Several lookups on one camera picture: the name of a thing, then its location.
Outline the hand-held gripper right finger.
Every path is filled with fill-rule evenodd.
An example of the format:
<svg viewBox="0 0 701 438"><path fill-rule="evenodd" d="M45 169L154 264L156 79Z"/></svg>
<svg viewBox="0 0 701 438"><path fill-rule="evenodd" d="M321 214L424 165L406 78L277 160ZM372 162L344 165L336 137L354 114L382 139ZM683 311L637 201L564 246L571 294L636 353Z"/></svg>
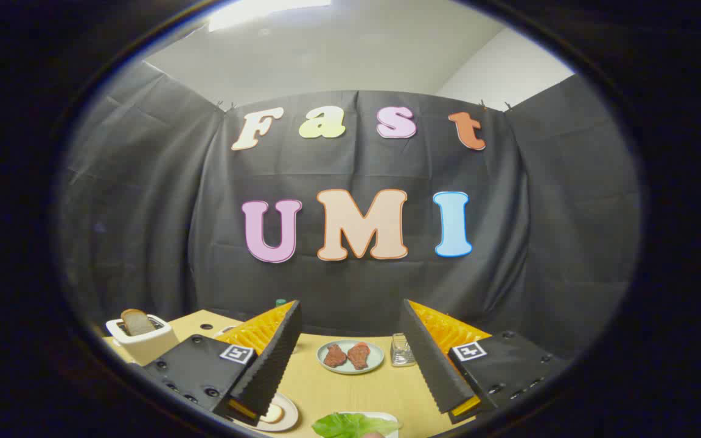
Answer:
<svg viewBox="0 0 701 438"><path fill-rule="evenodd" d="M438 410L453 424L520 401L568 365L520 333L491 335L409 299L399 321Z"/></svg>

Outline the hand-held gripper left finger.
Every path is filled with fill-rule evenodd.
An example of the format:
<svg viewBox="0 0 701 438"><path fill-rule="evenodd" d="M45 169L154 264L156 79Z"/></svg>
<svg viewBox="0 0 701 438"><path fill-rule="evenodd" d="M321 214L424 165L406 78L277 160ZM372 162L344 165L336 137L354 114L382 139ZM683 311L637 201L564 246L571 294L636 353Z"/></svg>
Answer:
<svg viewBox="0 0 701 438"><path fill-rule="evenodd" d="M290 301L216 338L191 335L142 367L142 377L206 411L255 426L267 413L302 331Z"/></svg>

